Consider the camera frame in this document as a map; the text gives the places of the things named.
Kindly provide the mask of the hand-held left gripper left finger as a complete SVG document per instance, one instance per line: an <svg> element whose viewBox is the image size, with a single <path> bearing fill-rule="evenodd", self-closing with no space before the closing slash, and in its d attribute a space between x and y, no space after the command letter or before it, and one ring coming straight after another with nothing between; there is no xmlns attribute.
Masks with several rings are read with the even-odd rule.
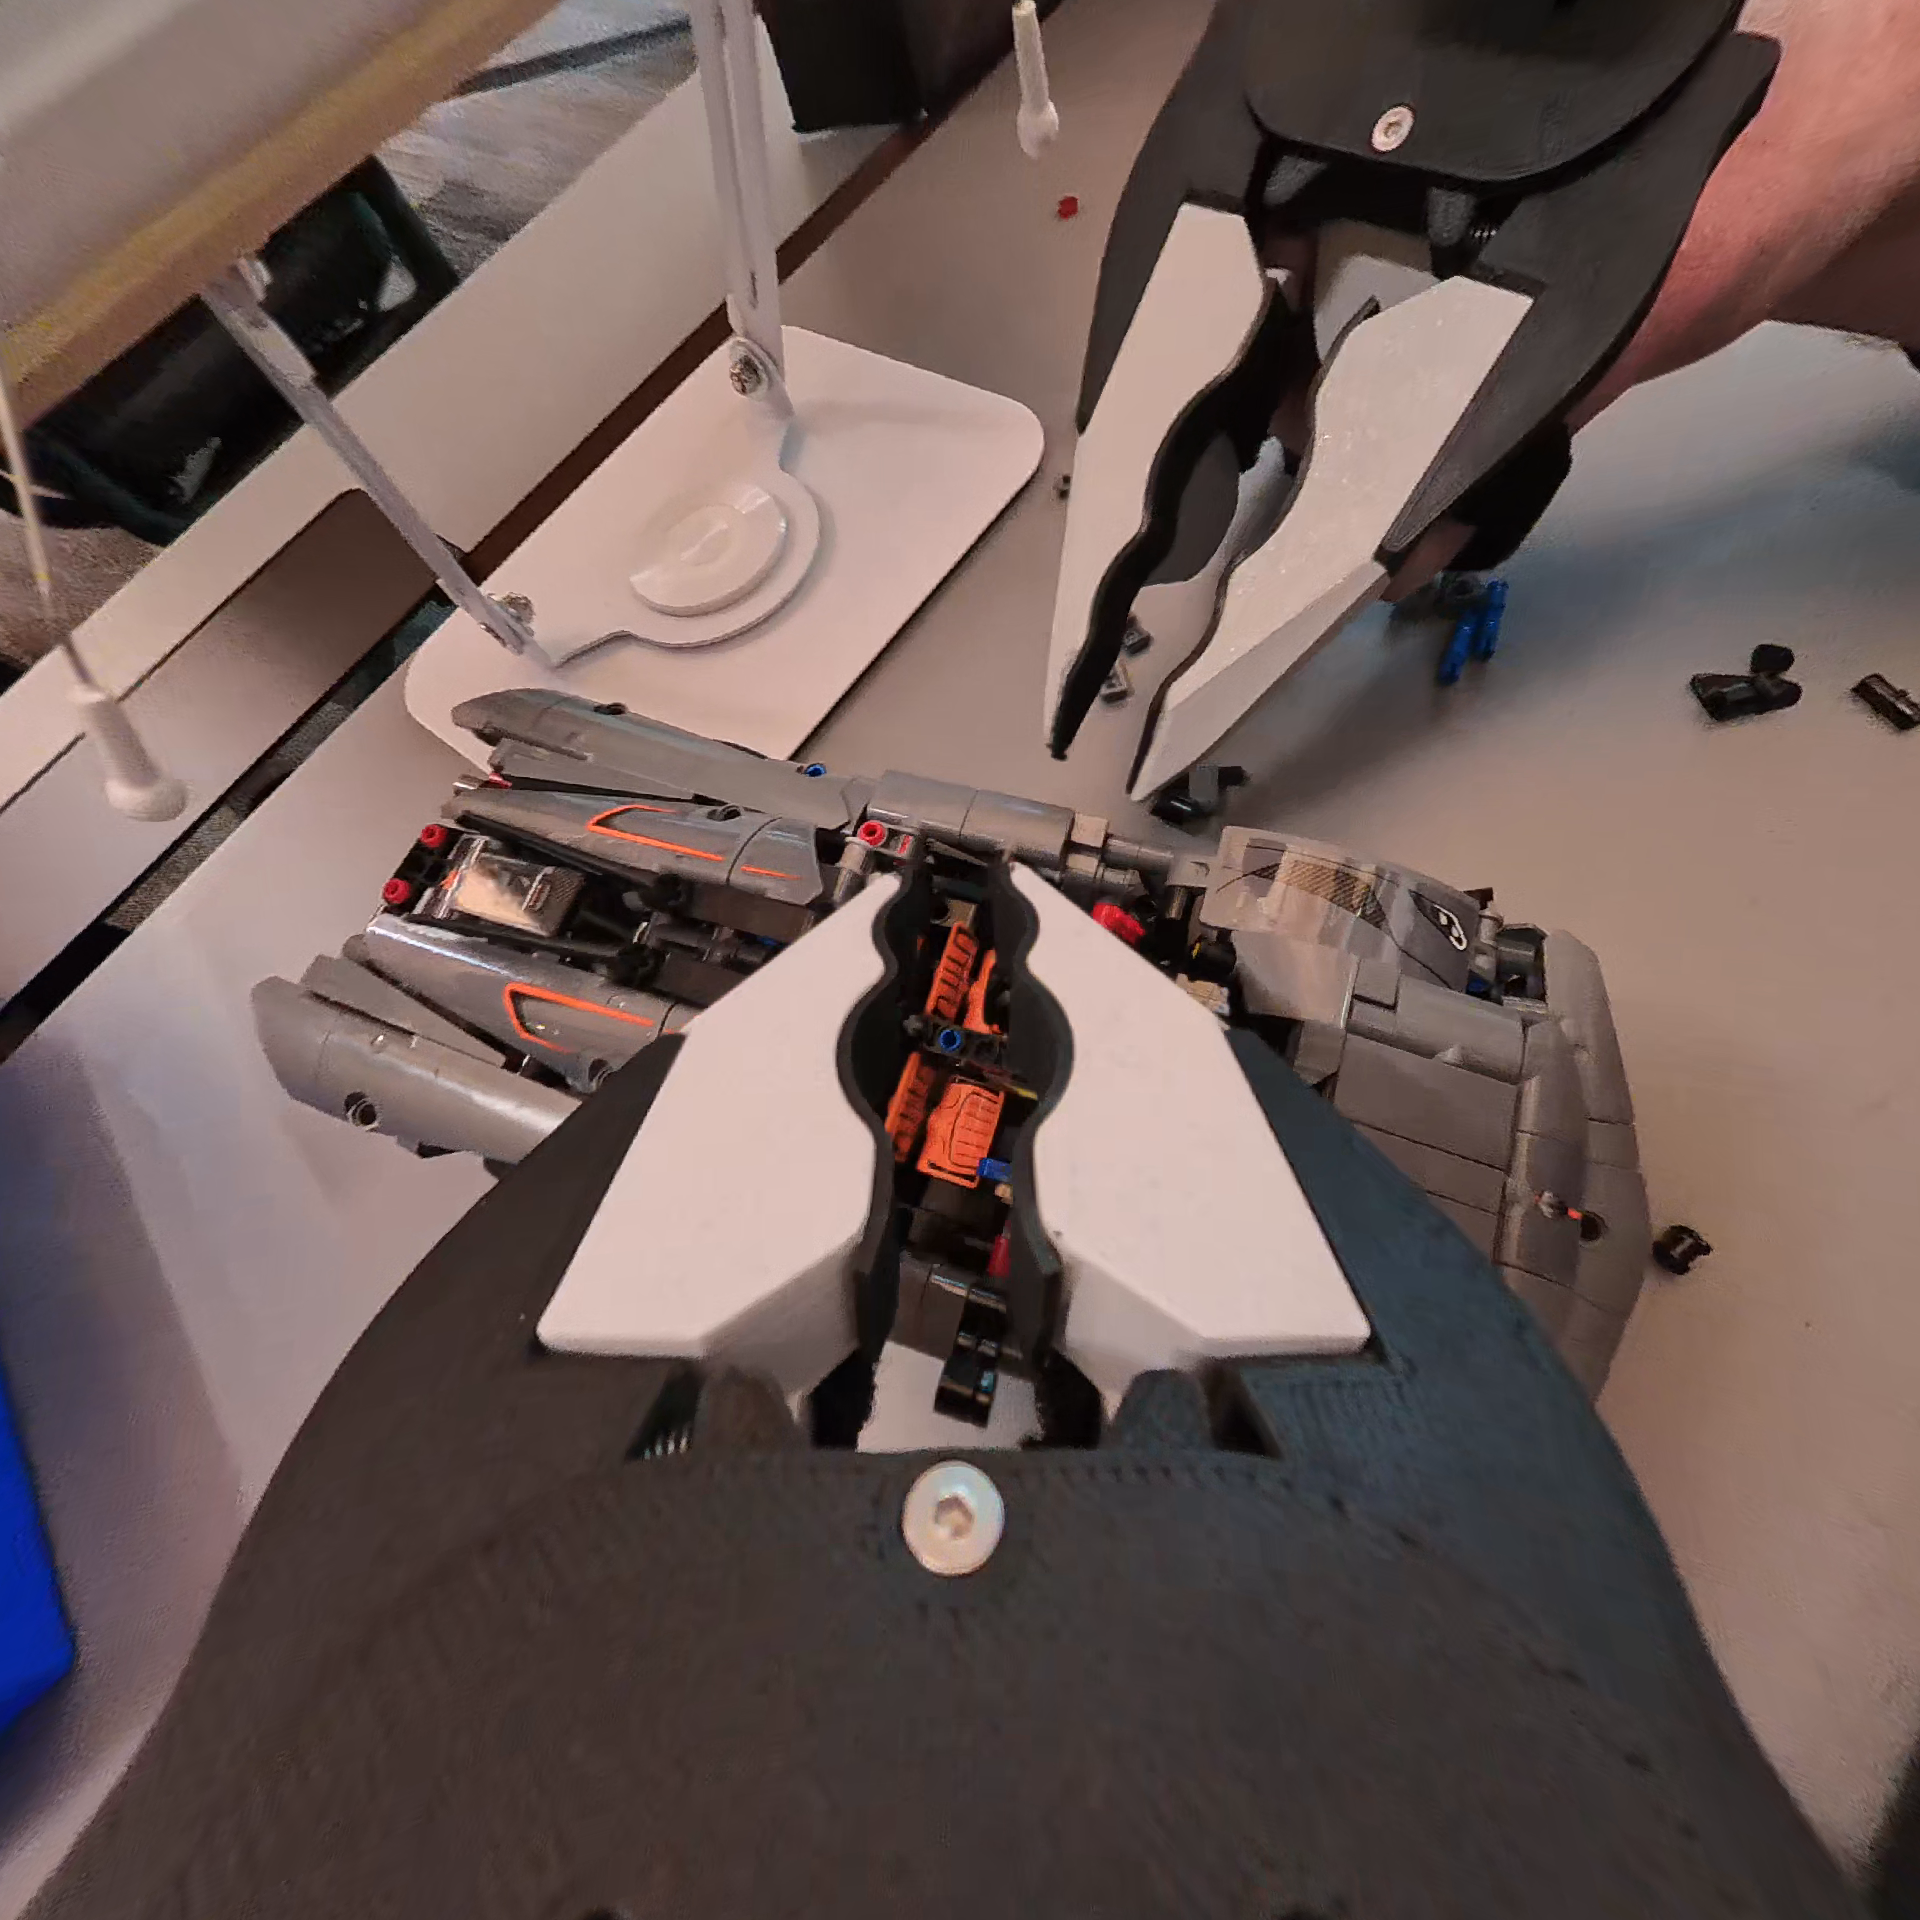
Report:
<svg viewBox="0 0 1920 1920"><path fill-rule="evenodd" d="M882 982L871 878L698 1012L542 1312L544 1350L696 1359L786 1399L856 1350L852 1254L877 1150L835 1049Z"/></svg>

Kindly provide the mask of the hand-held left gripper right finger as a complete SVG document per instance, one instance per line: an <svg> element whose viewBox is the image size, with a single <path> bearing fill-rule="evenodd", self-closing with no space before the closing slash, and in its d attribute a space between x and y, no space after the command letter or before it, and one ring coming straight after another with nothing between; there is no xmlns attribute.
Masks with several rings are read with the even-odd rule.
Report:
<svg viewBox="0 0 1920 1920"><path fill-rule="evenodd" d="M1064 1266L1064 1359L1106 1413L1150 1373L1356 1357L1372 1322L1227 1028L1024 866L1027 978L1064 1012L1037 1122L1037 1224Z"/></svg>

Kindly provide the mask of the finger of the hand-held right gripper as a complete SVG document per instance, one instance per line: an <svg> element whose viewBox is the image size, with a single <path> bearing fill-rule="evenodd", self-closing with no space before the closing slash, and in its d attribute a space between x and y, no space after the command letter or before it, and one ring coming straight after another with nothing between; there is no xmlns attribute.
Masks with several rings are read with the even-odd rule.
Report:
<svg viewBox="0 0 1920 1920"><path fill-rule="evenodd" d="M1318 248L1322 371L1282 514L1222 580L1212 633L1165 679L1130 797L1150 801L1387 584L1380 553L1529 317L1529 290L1440 277L1416 248Z"/></svg>
<svg viewBox="0 0 1920 1920"><path fill-rule="evenodd" d="M1236 511L1282 397L1309 371L1309 312L1260 263L1244 212L1183 204L1160 240L1101 257L1050 611L1045 748L1064 758L1119 663L1145 584L1188 582Z"/></svg>

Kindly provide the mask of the grey orange lego car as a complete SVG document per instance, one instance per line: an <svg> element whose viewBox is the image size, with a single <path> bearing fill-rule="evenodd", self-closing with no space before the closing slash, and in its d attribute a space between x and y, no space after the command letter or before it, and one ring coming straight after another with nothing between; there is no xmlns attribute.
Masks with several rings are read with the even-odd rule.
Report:
<svg viewBox="0 0 1920 1920"><path fill-rule="evenodd" d="M1009 1380L1037 1423L1101 1399L1064 1359L1064 1266L1037 1224L1032 1141L1070 1041L1024 966L1024 866L1356 1124L1580 1387L1603 1387L1648 1214L1580 942L1289 829L1227 827L1188 852L1060 803L769 761L557 692L479 697L454 723L490 770L417 829L337 958L251 992L295 1100L421 1158L517 1167L637 1054L667 1045L667 1079L698 1012L895 875L882 982L835 1049L877 1150L842 1362L916 1352L934 1430L1002 1444ZM833 1373L792 1400L823 1411Z"/></svg>

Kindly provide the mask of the blue lego axle connector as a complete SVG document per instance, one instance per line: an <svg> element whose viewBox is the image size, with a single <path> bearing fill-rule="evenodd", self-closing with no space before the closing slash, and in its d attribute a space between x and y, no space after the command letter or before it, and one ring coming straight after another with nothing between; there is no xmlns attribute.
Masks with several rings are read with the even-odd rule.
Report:
<svg viewBox="0 0 1920 1920"><path fill-rule="evenodd" d="M1487 580L1483 597L1454 619L1454 630L1432 669L1438 687L1456 687L1469 663L1488 663L1496 656L1506 604L1507 582L1499 574Z"/></svg>

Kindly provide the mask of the person's right hand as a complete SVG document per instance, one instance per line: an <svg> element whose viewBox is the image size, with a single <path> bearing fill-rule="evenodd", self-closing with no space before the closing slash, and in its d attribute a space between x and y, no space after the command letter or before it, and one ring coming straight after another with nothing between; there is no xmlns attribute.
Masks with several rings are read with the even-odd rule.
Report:
<svg viewBox="0 0 1920 1920"><path fill-rule="evenodd" d="M1774 87L1574 430L1769 321L1916 349L1916 4L1744 4L1736 27L1779 47Z"/></svg>

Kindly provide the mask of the white book stand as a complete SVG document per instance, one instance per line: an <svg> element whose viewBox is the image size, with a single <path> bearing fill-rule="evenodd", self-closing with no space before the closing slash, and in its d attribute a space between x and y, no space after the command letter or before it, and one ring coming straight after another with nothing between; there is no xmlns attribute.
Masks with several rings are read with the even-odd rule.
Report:
<svg viewBox="0 0 1920 1920"><path fill-rule="evenodd" d="M792 748L1012 504L1042 426L976 379L801 324L778 243L856 179L862 133L801 133L750 4L692 4L698 77L448 293L370 373L321 397L265 324L267 233L459 82L444 31L403 42L151 219L64 293L2 324L2 430L39 422L151 326L201 302L295 440L100 611L54 615L50 656L146 829L179 829L156 770L83 656L142 669L330 500L362 492L457 601L408 674L432 724L495 687L631 697L696 733Z"/></svg>

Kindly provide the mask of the blue storage bin white tag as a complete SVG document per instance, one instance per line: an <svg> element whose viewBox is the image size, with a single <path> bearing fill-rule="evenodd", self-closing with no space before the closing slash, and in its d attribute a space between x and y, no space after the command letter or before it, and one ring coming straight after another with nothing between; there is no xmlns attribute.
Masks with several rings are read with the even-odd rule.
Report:
<svg viewBox="0 0 1920 1920"><path fill-rule="evenodd" d="M76 1660L36 1472L2 1380L2 1733L71 1677Z"/></svg>

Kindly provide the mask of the black office chair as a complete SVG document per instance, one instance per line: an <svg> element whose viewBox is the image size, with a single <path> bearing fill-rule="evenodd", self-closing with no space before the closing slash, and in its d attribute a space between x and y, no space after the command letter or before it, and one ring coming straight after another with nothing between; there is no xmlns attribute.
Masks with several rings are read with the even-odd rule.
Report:
<svg viewBox="0 0 1920 1920"><path fill-rule="evenodd" d="M328 397L459 286L376 158L277 229L261 263L265 307ZM168 546L296 427L296 411L188 302L25 427L22 445L50 528L125 528Z"/></svg>

